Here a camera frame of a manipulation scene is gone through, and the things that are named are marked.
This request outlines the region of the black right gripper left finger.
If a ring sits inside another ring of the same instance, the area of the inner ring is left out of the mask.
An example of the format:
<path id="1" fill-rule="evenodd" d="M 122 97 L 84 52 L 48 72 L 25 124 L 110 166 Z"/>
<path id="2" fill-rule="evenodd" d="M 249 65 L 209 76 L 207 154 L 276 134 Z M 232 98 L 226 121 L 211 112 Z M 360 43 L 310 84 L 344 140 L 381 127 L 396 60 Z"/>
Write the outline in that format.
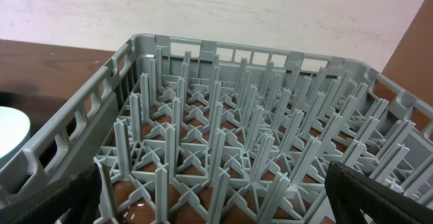
<path id="1" fill-rule="evenodd" d="M 99 167 L 93 163 L 81 173 L 60 179 L 16 204 L 14 223 L 92 223 L 101 194 Z"/>

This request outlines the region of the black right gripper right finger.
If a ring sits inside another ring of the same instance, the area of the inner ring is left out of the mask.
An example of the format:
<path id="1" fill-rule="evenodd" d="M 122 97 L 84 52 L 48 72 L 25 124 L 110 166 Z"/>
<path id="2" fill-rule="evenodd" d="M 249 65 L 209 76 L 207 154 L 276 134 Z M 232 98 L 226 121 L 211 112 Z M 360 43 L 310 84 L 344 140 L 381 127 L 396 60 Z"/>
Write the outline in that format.
<path id="1" fill-rule="evenodd" d="M 416 224 L 432 222 L 432 210 L 342 164 L 331 161 L 325 190 L 336 224 Z"/>

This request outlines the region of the light blue small bowl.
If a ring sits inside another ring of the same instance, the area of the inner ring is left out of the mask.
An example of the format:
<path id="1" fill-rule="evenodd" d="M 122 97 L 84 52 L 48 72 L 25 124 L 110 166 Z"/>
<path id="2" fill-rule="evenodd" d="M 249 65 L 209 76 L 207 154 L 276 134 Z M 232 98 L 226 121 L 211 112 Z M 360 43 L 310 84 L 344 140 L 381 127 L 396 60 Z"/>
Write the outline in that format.
<path id="1" fill-rule="evenodd" d="M 30 119 L 22 111 L 1 106 L 1 167 L 30 139 Z"/>

